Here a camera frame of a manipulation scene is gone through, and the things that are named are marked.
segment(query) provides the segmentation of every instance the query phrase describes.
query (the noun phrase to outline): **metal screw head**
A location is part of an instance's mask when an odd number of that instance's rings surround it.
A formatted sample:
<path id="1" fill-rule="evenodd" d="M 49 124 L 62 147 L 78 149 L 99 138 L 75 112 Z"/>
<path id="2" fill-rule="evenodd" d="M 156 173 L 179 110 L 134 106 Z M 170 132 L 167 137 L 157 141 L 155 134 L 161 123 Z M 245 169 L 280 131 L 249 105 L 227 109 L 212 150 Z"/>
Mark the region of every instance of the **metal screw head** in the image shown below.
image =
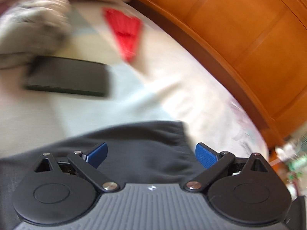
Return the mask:
<path id="1" fill-rule="evenodd" d="M 103 189 L 105 190 L 115 190 L 117 189 L 117 184 L 114 182 L 106 182 L 104 184 L 102 184 Z"/>
<path id="2" fill-rule="evenodd" d="M 196 181 L 192 181 L 192 182 L 188 182 L 186 184 L 187 188 L 191 189 L 191 190 L 195 190 L 195 189 L 200 189 L 201 188 L 201 184 L 199 182 Z"/>

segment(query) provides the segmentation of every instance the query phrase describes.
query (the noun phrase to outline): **blue textured pad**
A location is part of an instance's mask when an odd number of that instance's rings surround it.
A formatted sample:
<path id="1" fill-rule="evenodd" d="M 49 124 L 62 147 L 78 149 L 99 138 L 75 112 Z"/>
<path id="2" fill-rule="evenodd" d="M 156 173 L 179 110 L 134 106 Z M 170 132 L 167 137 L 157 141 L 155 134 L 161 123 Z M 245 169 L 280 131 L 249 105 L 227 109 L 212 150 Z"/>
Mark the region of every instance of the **blue textured pad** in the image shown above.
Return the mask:
<path id="1" fill-rule="evenodd" d="M 196 145 L 195 155 L 197 160 L 206 169 L 210 168 L 213 164 L 215 164 L 218 161 L 216 155 L 212 154 L 210 151 L 202 147 L 200 144 Z"/>
<path id="2" fill-rule="evenodd" d="M 94 168 L 98 168 L 98 166 L 106 159 L 108 156 L 108 146 L 106 143 L 98 146 L 95 150 L 93 150 L 90 154 L 86 156 L 85 161 L 92 165 Z"/>

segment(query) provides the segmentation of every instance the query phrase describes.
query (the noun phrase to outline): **black case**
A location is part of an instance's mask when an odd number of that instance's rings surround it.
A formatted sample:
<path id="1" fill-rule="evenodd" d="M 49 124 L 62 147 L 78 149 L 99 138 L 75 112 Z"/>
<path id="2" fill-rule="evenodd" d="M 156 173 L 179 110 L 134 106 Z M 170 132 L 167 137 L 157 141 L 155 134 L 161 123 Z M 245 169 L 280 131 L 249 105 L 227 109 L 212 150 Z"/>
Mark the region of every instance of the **black case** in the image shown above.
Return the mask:
<path id="1" fill-rule="evenodd" d="M 108 95 L 108 84 L 105 64 L 47 56 L 35 58 L 24 81 L 28 90 L 98 97 Z"/>

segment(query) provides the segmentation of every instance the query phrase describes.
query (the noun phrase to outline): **black circular disc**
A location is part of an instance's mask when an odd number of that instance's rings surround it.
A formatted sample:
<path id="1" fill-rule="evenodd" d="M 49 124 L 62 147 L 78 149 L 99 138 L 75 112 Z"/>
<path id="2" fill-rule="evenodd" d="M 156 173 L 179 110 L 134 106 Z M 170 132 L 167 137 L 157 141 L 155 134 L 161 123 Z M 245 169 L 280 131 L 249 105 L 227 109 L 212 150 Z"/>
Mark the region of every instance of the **black circular disc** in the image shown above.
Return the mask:
<path id="1" fill-rule="evenodd" d="M 34 224 L 61 224 L 84 214 L 94 203 L 92 184 L 75 175 L 40 172 L 27 176 L 13 194 L 22 219 Z"/>
<path id="2" fill-rule="evenodd" d="M 70 194 L 69 188 L 64 184 L 49 183 L 39 186 L 34 191 L 34 198 L 46 204 L 59 203 Z"/>
<path id="3" fill-rule="evenodd" d="M 291 203 L 286 187 L 278 189 L 256 181 L 240 175 L 222 178 L 209 188 L 209 203 L 218 213 L 240 224 L 279 222 Z"/>

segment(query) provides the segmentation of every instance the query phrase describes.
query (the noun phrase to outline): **red object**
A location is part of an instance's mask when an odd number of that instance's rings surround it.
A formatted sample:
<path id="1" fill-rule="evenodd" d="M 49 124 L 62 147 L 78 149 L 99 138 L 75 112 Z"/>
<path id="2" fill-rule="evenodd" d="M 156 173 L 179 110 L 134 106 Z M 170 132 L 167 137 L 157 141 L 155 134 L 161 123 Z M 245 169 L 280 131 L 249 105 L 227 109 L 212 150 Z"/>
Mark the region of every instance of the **red object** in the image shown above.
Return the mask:
<path id="1" fill-rule="evenodd" d="M 142 21 L 112 8 L 103 8 L 102 13 L 115 33 L 122 58 L 131 63 L 139 46 Z"/>

